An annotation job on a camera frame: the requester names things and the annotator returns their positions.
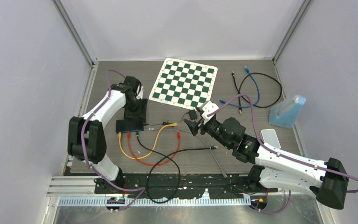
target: blue ethernet cable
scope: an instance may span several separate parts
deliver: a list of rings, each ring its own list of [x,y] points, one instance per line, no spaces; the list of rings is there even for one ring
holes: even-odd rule
[[[256,80],[253,78],[252,76],[252,73],[250,73],[249,69],[245,66],[245,71],[249,74],[250,78],[253,80],[253,82],[255,83],[256,85],[256,89],[257,89],[257,101],[253,104],[253,106],[255,106],[256,104],[259,103],[260,101],[260,90],[259,90],[259,86],[257,85],[257,82]],[[219,102],[222,103],[222,104],[225,104],[226,102],[222,99],[219,99]],[[235,104],[228,104],[230,106],[235,106],[235,107],[238,107],[238,108],[250,108],[250,106],[238,106],[238,105],[235,105]]]

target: gray wall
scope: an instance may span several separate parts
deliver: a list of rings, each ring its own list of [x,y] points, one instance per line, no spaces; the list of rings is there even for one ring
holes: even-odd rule
[[[0,223],[40,219],[88,71],[51,1],[0,0]]]
[[[302,0],[63,0],[100,61],[272,58]]]
[[[358,1],[314,1],[278,66],[287,94],[307,98],[298,118],[305,154],[340,159],[358,177]],[[333,214],[358,223],[358,193]]]

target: gray tabletop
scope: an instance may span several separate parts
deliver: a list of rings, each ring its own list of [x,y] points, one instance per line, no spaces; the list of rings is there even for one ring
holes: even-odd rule
[[[213,60],[213,61],[193,61],[196,63],[215,66],[218,68],[215,84],[213,87],[213,93],[211,100],[218,105],[221,105],[217,100],[224,99],[229,100],[236,95],[233,80],[231,78],[231,71],[234,70],[237,83],[242,81],[246,76],[244,66],[247,66],[251,72],[260,72],[268,74],[276,78],[276,73],[271,60]],[[96,74],[96,78],[92,87],[91,96],[89,99],[88,110],[92,109],[105,95],[107,90],[105,71],[107,69],[118,70],[125,75],[135,76],[138,78],[142,85],[145,87],[144,98],[148,98],[150,90],[156,81],[157,75],[161,69],[163,61],[134,61],[134,62],[120,62],[120,61],[106,61],[100,62]],[[279,85],[273,80],[255,75],[261,93],[260,102],[258,105],[269,105],[273,103],[279,96]],[[110,75],[110,81],[118,83],[123,80],[117,74]],[[257,100],[257,91],[254,83],[250,78],[246,79],[242,93],[248,94],[254,101]],[[147,107],[147,123],[148,124],[161,124],[162,121],[178,122],[183,114],[187,112],[187,109],[175,107],[171,105],[164,105],[154,101],[148,101]],[[123,119],[124,109],[119,110],[118,113],[110,120],[105,128],[105,137],[107,141],[107,154],[110,159],[118,165],[125,173],[148,173],[150,167],[138,163],[136,160],[131,160],[125,157],[120,151],[118,144],[118,137],[115,131],[116,120]],[[276,130],[278,139],[281,143],[282,149],[291,153],[299,154],[298,146],[292,129],[280,128],[270,125],[268,123],[269,108],[255,108],[255,121],[257,130],[274,128]],[[255,136],[252,128],[252,120],[250,115],[250,109],[243,109],[242,115],[238,113],[238,109],[228,106],[224,108],[217,115],[217,119],[223,122],[225,119],[234,117],[241,125],[246,127],[246,133]],[[176,128],[188,130],[186,124],[181,122]],[[157,131],[144,131],[139,134],[142,143],[147,147],[153,147]],[[191,134],[181,132],[181,149],[204,147],[204,144]],[[236,160],[231,155],[231,150],[223,148],[216,140],[210,136],[203,135],[201,138],[211,146],[219,145],[220,149],[214,150],[213,153],[218,159],[220,165],[227,173],[248,173],[252,164],[242,163]],[[129,153],[127,146],[127,137],[123,135],[122,144],[124,150]],[[131,148],[138,156],[147,154],[148,151],[141,148],[138,144],[135,134],[132,134],[130,138]],[[162,131],[158,140],[156,151],[164,154],[168,154],[176,150],[178,144],[177,136],[174,131]],[[161,159],[158,154],[151,154],[149,157],[144,158],[143,161],[148,163],[156,163]],[[207,151],[190,151],[179,153],[174,159],[180,166],[183,173],[220,173],[220,169],[217,166],[215,160],[211,154]],[[89,172],[84,163],[74,160],[71,168],[72,172]],[[161,173],[176,173],[177,168],[171,162],[154,169],[154,172]]]

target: red cable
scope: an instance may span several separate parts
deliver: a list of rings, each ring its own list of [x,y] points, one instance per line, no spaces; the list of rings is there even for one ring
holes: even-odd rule
[[[177,136],[178,136],[178,147],[176,148],[176,152],[177,152],[177,151],[179,150],[179,148],[180,148],[180,132],[176,132],[176,134],[177,134]],[[129,150],[130,150],[131,155],[132,155],[138,162],[140,162],[140,163],[142,163],[142,164],[144,164],[144,165],[150,166],[150,167],[154,167],[154,164],[147,163],[147,162],[143,162],[143,161],[141,161],[140,159],[138,159],[138,158],[135,156],[134,152],[133,152],[132,149],[131,149],[130,136],[131,136],[131,133],[130,133],[130,132],[127,132],[127,144],[128,144],[128,148],[129,148]],[[157,166],[165,165],[165,164],[169,163],[170,161],[171,161],[171,160],[167,160],[167,161],[165,161],[165,162],[163,162],[163,163],[158,164]]]

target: green and white chessboard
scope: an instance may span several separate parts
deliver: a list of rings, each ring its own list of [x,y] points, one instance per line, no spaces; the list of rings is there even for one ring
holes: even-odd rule
[[[217,68],[178,59],[165,59],[149,100],[186,109],[211,99]]]

